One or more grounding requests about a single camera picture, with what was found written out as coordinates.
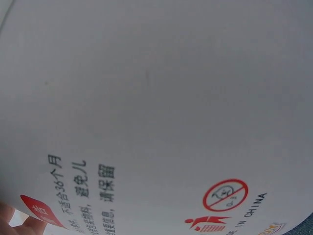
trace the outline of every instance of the hand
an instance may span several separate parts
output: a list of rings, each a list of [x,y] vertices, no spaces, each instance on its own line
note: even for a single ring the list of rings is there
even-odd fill
[[[14,208],[0,202],[0,235],[43,235],[47,223],[28,217],[23,225],[11,227]]]

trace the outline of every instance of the white packaging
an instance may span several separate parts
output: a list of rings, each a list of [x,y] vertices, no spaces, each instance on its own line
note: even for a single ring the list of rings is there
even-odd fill
[[[16,1],[0,32],[0,200],[64,227],[47,235],[284,234],[313,211],[312,13]]]

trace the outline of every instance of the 0-3 age symbol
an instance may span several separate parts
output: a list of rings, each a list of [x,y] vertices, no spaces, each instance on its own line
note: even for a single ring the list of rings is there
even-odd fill
[[[225,212],[231,210],[246,199],[248,186],[237,179],[221,181],[212,186],[203,197],[203,205],[209,211]]]

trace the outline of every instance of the human finger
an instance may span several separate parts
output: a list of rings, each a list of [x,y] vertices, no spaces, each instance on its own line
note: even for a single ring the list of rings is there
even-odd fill
[[[47,223],[30,216],[24,221],[21,227],[31,229],[35,235],[42,235],[46,226]]]
[[[15,209],[0,202],[0,217],[6,222],[9,223],[13,217]]]

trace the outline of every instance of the red icon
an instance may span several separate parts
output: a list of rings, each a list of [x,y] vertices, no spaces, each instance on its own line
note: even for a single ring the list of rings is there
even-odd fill
[[[204,216],[196,219],[186,219],[185,223],[191,224],[190,228],[195,227],[196,225],[200,223],[216,223],[216,224],[226,224],[224,221],[221,221],[222,219],[227,219],[230,217],[218,217],[218,216]],[[205,224],[203,227],[196,226],[194,228],[195,231],[200,233],[207,233],[207,232],[219,232],[222,231],[225,228],[225,226],[222,225],[208,225]]]
[[[59,227],[65,228],[60,221],[55,217],[54,213],[45,203],[38,201],[34,198],[21,195],[21,199],[27,207],[41,220]]]
[[[212,186],[203,197],[203,205],[209,211],[225,212],[231,210],[246,199],[248,186],[237,179],[221,181]]]

